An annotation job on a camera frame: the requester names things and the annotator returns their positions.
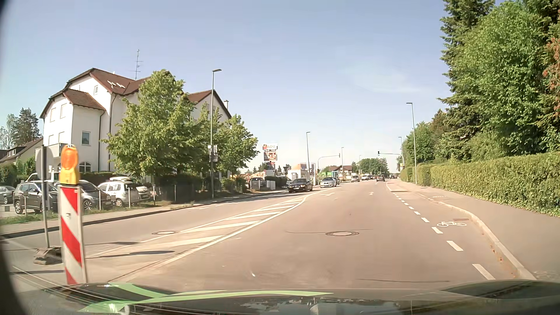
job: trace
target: dark car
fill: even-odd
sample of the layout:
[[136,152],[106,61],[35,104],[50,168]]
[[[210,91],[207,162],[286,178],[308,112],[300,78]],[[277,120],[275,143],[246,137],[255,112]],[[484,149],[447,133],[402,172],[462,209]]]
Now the dark car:
[[[58,187],[60,182],[56,182],[55,186]],[[100,208],[99,198],[101,197],[101,209],[108,210],[113,208],[111,195],[97,188],[94,184],[87,180],[81,180],[78,185],[82,188],[82,209],[89,211],[92,208]]]
[[0,203],[7,205],[13,203],[13,191],[15,188],[12,186],[0,186]]
[[[56,187],[51,183],[46,184],[49,191],[49,208],[51,211],[58,211],[58,193]],[[36,214],[43,210],[43,193],[41,191],[41,181],[22,182],[13,191],[13,206],[17,214],[24,213],[24,210],[33,210]]]
[[288,186],[288,192],[312,191],[313,184],[307,178],[296,178]]

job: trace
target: car hood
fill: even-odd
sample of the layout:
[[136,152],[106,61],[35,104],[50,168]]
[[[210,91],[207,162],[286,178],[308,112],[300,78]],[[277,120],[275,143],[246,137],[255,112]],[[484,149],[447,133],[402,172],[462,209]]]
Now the car hood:
[[130,283],[94,283],[19,293],[31,313],[110,314],[514,314],[550,307],[560,283],[535,280],[474,282],[440,290],[282,289],[176,292]]

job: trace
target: asphalt road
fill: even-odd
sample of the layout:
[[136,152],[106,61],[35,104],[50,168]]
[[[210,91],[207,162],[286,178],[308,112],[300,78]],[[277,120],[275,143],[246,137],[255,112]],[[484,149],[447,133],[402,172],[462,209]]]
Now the asphalt road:
[[[470,221],[390,189],[392,180],[370,180],[86,226],[89,281],[188,291],[440,289],[513,278]],[[43,244],[43,235],[5,241],[18,289],[34,277],[63,282],[61,265],[31,263]]]

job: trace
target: curb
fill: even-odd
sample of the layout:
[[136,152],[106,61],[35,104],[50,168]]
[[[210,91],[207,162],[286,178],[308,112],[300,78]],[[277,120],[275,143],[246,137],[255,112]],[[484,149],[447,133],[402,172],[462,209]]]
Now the curb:
[[491,231],[488,225],[486,225],[486,223],[484,223],[479,217],[474,215],[472,212],[469,212],[465,209],[453,205],[449,205],[448,203],[445,202],[435,201],[415,191],[409,191],[409,192],[415,193],[432,202],[439,203],[440,205],[446,206],[452,210],[457,210],[463,213],[464,215],[466,215],[467,217],[469,217],[469,220],[472,221],[476,227],[478,227],[478,229],[482,232],[482,235],[484,235],[492,243],[494,247],[493,249],[494,254],[496,254],[501,261],[508,264],[515,271],[516,277],[520,279],[536,280],[535,276],[533,276],[533,274],[529,270],[527,270],[527,268],[525,268],[525,266],[523,266],[521,262],[517,260],[517,258],[515,258],[515,256],[510,252],[510,250],[507,249],[506,246]]
[[[269,194],[275,194],[275,193],[282,193],[283,191],[275,191],[275,192],[269,192],[269,193],[261,193],[255,196],[246,196],[246,197],[241,197],[241,198],[237,198],[235,200],[241,200],[241,199],[248,199],[248,198],[254,198],[257,196],[266,196]],[[104,219],[98,219],[98,220],[91,220],[91,221],[87,221],[84,222],[83,225],[93,225],[93,224],[101,224],[101,223],[107,223],[107,222],[113,222],[113,221],[119,221],[119,220],[124,220],[124,219],[132,219],[134,217],[141,217],[141,216],[147,216],[147,215],[152,215],[152,214],[160,214],[160,213],[164,213],[164,212],[169,212],[169,211],[175,211],[175,210],[181,210],[181,209],[187,209],[187,208],[192,208],[192,207],[199,207],[199,206],[206,206],[206,205],[214,205],[215,203],[223,203],[223,202],[230,202],[231,200],[222,200],[222,201],[217,201],[217,202],[210,202],[210,203],[203,203],[200,205],[192,205],[192,206],[186,206],[186,207],[180,207],[180,208],[175,208],[175,209],[163,209],[163,210],[156,210],[156,211],[152,211],[152,212],[144,212],[144,213],[139,213],[139,214],[131,214],[131,215],[123,215],[123,216],[116,216],[116,217],[107,217]],[[47,228],[47,231],[49,232],[53,232],[53,231],[58,231],[58,226],[50,226]],[[24,230],[24,231],[15,231],[15,232],[9,232],[9,233],[0,233],[0,237],[3,238],[18,238],[18,237],[24,237],[24,236],[28,236],[28,235],[35,235],[35,234],[41,234],[45,232],[45,228],[39,228],[39,229],[31,229],[31,230]]]

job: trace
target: bicycle symbol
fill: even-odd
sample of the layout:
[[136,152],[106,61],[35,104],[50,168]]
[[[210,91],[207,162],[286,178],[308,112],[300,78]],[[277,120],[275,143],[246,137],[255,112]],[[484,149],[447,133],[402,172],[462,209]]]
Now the bicycle symbol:
[[454,222],[454,221],[452,221],[452,222],[444,222],[444,221],[442,221],[441,223],[438,223],[438,224],[436,224],[436,225],[439,226],[439,227],[441,227],[441,228],[444,228],[444,227],[450,226],[450,225],[466,226],[465,223],[462,223],[462,222]]

